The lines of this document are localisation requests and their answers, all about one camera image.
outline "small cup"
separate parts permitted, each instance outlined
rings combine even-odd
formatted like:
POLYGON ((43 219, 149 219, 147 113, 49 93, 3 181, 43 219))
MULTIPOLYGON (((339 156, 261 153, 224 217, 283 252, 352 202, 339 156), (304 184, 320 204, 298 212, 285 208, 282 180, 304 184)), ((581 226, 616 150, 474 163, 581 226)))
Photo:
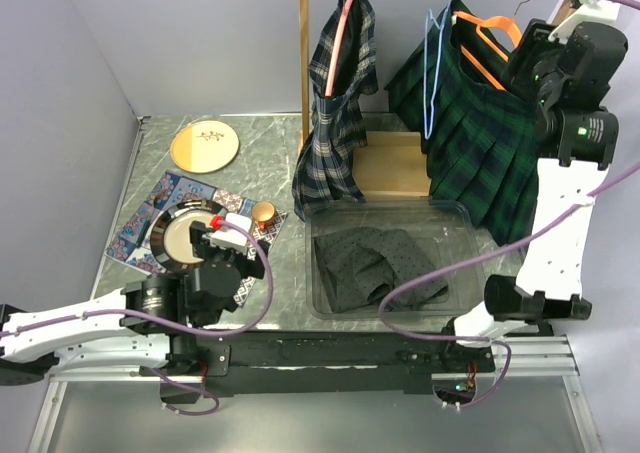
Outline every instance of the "small cup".
POLYGON ((273 223, 276 217, 276 207, 270 201, 259 201, 251 208, 251 217, 260 231, 264 231, 273 223))

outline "plastic container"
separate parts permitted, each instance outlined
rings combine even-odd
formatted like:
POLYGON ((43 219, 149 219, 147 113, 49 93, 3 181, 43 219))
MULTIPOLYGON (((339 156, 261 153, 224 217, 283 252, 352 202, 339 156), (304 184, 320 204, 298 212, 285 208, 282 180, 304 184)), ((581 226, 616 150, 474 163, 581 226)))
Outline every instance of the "plastic container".
MULTIPOLYGON (((312 215, 305 223, 307 305, 317 318, 357 320, 377 316, 376 305, 333 313, 316 263, 315 237, 359 226, 405 230, 436 268, 478 255, 469 213, 456 201, 424 198, 364 204, 335 203, 327 210, 312 215)), ((482 301, 484 275, 480 266, 458 270, 444 278, 448 284, 447 291, 432 298, 422 309, 390 312, 389 316, 404 321, 418 321, 427 316, 459 316, 482 301)))

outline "plaid shirt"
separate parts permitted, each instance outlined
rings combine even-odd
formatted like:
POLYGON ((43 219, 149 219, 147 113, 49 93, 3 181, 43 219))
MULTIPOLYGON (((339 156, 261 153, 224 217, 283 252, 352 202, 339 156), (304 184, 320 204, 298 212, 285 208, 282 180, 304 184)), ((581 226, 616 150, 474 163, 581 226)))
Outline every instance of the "plaid shirt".
POLYGON ((367 146, 358 98, 362 93, 371 95, 378 91, 373 39, 375 14, 368 0, 354 3, 362 15, 357 70, 344 95, 326 98, 324 90, 342 1, 338 1, 338 7, 323 28, 309 65, 314 95, 313 131, 302 147, 292 185, 295 212, 303 220, 306 214, 343 197, 365 201, 353 179, 352 168, 354 148, 367 146))
MULTIPOLYGON (((449 11, 458 10, 469 11, 461 1, 452 1, 449 11)), ((437 28, 429 30, 429 45, 438 44, 438 34, 437 28)), ((486 226, 496 243, 502 245, 527 234, 535 208, 535 109, 509 92, 473 81, 461 66, 461 61, 466 60, 461 60, 460 37, 460 31, 452 29, 448 15, 434 134, 429 141, 422 141, 428 157, 427 173, 432 179, 430 195, 460 201, 469 210, 474 226, 486 226)), ((435 75, 435 48, 427 58, 430 89, 435 75)), ((424 129, 423 54, 421 42, 386 87, 390 111, 410 129, 419 131, 424 129)))

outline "marble table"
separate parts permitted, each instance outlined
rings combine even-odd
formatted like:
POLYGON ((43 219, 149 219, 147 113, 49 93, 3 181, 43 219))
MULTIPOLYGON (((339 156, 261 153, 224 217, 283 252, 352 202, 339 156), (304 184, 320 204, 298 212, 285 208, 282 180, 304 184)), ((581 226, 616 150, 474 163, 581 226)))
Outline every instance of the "marble table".
MULTIPOLYGON (((398 131, 401 124, 388 114, 366 116, 367 129, 398 131)), ((187 174, 213 186, 224 188, 255 200, 268 199, 279 209, 289 211, 289 217, 269 252, 275 283, 271 309, 258 325, 263 329, 287 331, 378 331, 386 327, 378 320, 322 320, 307 307, 305 280, 305 224, 293 213, 291 180, 296 165, 300 115, 276 116, 154 116, 144 120, 143 137, 133 165, 122 206, 116 212, 115 232, 118 232, 144 201, 165 170, 187 174), (219 120, 229 124, 240 137, 240 151, 235 160, 215 173, 192 175, 181 171, 171 160, 169 148, 174 136, 186 125, 196 121, 219 120)), ((486 230, 476 231, 480 252, 496 248, 486 230)), ((484 264, 486 275, 515 274, 520 268, 519 255, 512 254, 484 264)), ((93 296, 104 295, 145 274, 105 257, 98 273, 93 296)), ((257 281, 243 308, 224 313, 219 328, 241 326, 260 311, 266 295, 266 282, 257 281)), ((448 317, 425 318, 413 323, 420 331, 440 331, 448 317)))

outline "wooden plate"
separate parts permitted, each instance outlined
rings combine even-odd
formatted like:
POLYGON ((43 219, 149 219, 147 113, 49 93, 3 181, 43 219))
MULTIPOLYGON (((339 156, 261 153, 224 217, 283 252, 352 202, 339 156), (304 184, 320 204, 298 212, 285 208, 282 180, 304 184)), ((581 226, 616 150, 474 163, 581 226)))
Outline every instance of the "wooden plate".
POLYGON ((149 246, 158 263, 169 271, 191 270, 201 258, 193 256, 189 226, 194 221, 208 225, 224 207, 211 200, 190 200, 164 211, 153 224, 149 246))
POLYGON ((231 163, 240 140, 233 128, 219 121, 200 121, 180 130, 171 143, 171 159, 191 173, 211 173, 231 163))

